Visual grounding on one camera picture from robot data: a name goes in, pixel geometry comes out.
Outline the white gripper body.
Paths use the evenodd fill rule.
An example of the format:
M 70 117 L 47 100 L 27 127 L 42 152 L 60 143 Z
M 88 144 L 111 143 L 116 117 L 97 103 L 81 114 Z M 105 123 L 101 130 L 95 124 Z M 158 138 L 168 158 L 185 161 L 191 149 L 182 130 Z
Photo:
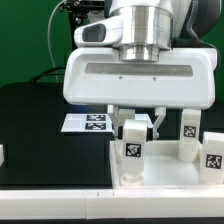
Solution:
M 68 58 L 63 95 L 71 104 L 207 109 L 215 101 L 213 48 L 174 48 L 157 62 L 122 62 L 112 48 L 79 48 Z

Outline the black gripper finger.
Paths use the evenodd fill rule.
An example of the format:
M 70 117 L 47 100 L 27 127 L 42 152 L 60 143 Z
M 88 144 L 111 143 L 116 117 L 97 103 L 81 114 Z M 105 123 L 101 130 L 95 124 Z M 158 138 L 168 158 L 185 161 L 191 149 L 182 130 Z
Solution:
M 119 127 L 121 126 L 121 114 L 119 113 L 118 105 L 107 106 L 107 114 L 112 122 L 114 137 L 118 137 Z
M 154 140 L 159 138 L 158 128 L 162 124 L 166 117 L 165 107 L 156 107 L 154 110 L 154 115 L 156 117 L 155 121 L 152 123 L 152 137 Z

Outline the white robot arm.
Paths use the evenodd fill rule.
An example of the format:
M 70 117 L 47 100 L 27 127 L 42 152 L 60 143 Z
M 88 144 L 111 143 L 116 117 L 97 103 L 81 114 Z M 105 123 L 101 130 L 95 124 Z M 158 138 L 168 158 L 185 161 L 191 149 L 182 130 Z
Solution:
M 114 133 L 119 108 L 208 109 L 215 101 L 215 47 L 200 38 L 222 0 L 105 0 L 105 18 L 74 32 L 63 95 L 71 104 L 105 104 Z

